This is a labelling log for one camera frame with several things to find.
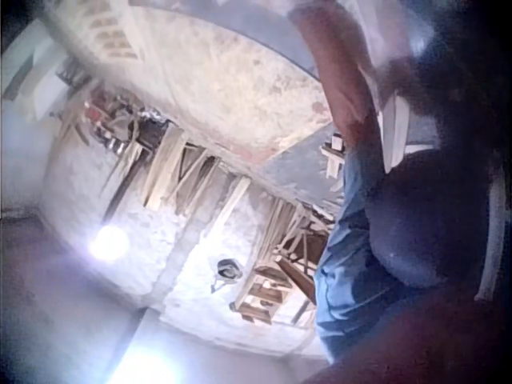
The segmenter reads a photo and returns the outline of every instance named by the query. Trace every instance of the shirt sleeve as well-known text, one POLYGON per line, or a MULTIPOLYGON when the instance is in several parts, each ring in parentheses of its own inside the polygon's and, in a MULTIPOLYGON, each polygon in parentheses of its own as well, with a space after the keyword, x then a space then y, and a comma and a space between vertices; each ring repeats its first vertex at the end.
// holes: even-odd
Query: shirt sleeve
POLYGON ((381 143, 352 149, 342 172, 344 203, 314 276, 316 328, 331 361, 369 332, 400 288, 372 255, 364 210, 385 174, 381 143))

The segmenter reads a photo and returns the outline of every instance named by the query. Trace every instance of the forearm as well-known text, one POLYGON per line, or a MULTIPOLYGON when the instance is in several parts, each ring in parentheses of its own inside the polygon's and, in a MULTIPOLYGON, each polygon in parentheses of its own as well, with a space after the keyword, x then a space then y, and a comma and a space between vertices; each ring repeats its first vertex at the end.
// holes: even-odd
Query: forearm
POLYGON ((352 148, 378 138, 378 130, 370 89, 340 37, 334 15, 331 4, 298 8, 289 17, 314 56, 334 124, 352 148))

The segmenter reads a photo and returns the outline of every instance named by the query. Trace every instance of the man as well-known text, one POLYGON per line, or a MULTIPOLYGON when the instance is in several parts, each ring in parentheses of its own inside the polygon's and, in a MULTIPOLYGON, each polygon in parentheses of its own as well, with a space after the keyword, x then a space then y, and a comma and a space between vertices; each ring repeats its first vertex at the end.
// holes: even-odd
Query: man
POLYGON ((312 382, 476 378, 467 364, 488 368, 501 330, 499 317, 473 301, 486 253, 485 156, 471 140, 458 146, 456 130, 440 151, 415 154, 385 175, 374 103, 339 37, 338 7, 270 1, 310 48, 347 148, 345 200, 314 277, 317 332, 335 364, 312 382))

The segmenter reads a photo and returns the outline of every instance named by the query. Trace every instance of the bright light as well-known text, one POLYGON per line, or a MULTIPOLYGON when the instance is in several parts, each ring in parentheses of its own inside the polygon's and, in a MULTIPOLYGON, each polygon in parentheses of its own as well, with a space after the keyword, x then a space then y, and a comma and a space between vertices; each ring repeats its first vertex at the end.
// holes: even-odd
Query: bright light
POLYGON ((99 260, 113 262, 124 256, 130 248, 126 233, 116 226, 104 226, 91 242, 89 251, 99 260))
POLYGON ((128 350, 109 384, 178 384, 176 372, 149 350, 128 350))

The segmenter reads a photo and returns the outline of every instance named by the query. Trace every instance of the light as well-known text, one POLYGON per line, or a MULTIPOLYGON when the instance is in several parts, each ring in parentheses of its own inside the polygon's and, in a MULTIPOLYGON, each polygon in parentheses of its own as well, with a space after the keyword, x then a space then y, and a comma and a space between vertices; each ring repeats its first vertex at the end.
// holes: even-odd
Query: light
POLYGON ((150 350, 128 350, 108 384, 178 384, 168 362, 150 350))
POLYGON ((89 252, 104 262, 113 262, 130 248, 126 233, 116 226, 104 226, 89 246, 89 252))

